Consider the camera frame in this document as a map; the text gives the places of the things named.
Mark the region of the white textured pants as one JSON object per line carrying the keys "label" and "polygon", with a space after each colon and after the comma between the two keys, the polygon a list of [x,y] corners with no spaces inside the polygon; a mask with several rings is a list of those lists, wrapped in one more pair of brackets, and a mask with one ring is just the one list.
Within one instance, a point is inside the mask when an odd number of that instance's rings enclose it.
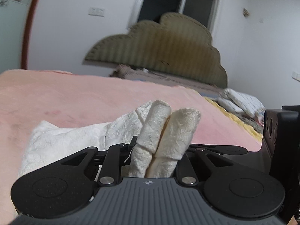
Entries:
{"label": "white textured pants", "polygon": [[65,158],[89,146],[100,151],[110,146],[129,144],[129,177],[169,178],[188,149],[201,118],[193,108],[172,111],[162,100],[149,101],[115,121],[77,128],[59,128],[42,121],[31,133],[19,176]]}

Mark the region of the brown wooden door frame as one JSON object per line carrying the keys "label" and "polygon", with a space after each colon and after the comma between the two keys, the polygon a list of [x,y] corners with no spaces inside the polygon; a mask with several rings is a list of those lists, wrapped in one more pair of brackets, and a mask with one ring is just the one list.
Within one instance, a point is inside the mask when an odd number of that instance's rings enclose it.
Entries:
{"label": "brown wooden door frame", "polygon": [[22,70],[27,70],[27,58],[29,52],[29,40],[31,36],[31,30],[33,25],[33,19],[39,0],[31,0],[31,4],[28,10],[26,23],[24,27],[23,40],[22,40],[22,51],[21,51],[21,62],[20,67]]}

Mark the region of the white patterned pillow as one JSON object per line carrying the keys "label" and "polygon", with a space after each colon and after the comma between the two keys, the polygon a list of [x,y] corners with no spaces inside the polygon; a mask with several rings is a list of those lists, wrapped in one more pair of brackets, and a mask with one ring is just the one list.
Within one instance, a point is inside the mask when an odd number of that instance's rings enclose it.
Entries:
{"label": "white patterned pillow", "polygon": [[248,116],[258,121],[264,118],[265,106],[255,96],[226,88],[220,92],[217,102],[227,112]]}

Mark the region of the pink bed blanket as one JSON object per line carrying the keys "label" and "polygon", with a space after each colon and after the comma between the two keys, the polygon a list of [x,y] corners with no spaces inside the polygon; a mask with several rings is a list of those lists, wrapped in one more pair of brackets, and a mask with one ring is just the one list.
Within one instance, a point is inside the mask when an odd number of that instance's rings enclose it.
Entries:
{"label": "pink bed blanket", "polygon": [[198,92],[182,86],[59,71],[8,70],[1,74],[1,224],[15,215],[10,189],[18,176],[32,130],[48,121],[76,128],[114,121],[138,106],[163,100],[172,109],[201,112],[193,143],[236,145],[259,151],[253,137]]}

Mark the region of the yellow patterned quilt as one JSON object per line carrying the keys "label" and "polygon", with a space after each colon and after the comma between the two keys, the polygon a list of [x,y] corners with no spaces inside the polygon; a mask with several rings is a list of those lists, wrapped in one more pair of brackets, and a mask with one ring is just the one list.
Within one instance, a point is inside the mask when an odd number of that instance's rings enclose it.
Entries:
{"label": "yellow patterned quilt", "polygon": [[219,109],[225,116],[230,118],[232,121],[234,121],[237,125],[239,125],[244,130],[246,130],[254,139],[256,139],[259,142],[262,142],[263,127],[259,123],[257,123],[255,120],[251,118],[242,116],[241,114],[235,115],[233,113],[227,112],[216,101],[208,97],[204,97],[204,98],[213,106],[215,106],[217,109]]}

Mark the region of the olive padded headboard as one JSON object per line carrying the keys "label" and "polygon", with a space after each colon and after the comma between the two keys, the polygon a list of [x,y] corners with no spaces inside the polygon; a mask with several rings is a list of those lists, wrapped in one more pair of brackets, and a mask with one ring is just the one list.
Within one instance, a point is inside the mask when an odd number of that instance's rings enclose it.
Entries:
{"label": "olive padded headboard", "polygon": [[85,56],[90,62],[110,62],[226,88],[227,72],[210,31],[197,20],[169,12],[160,22],[143,20],[127,34],[101,39]]}

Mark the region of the white wall switch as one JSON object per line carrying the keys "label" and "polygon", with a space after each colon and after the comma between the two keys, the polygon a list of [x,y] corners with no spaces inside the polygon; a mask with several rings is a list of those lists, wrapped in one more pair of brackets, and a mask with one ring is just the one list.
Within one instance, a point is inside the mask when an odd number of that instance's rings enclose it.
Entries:
{"label": "white wall switch", "polygon": [[297,72],[292,72],[292,79],[296,80],[296,81],[300,81],[300,74]]}

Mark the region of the white double wall socket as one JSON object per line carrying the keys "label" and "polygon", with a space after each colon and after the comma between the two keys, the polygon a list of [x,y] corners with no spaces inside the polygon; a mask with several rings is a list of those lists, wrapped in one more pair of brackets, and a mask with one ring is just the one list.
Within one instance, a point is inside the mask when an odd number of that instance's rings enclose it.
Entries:
{"label": "white double wall socket", "polygon": [[105,16],[105,10],[102,9],[102,8],[90,7],[89,10],[88,10],[88,15],[104,17]]}

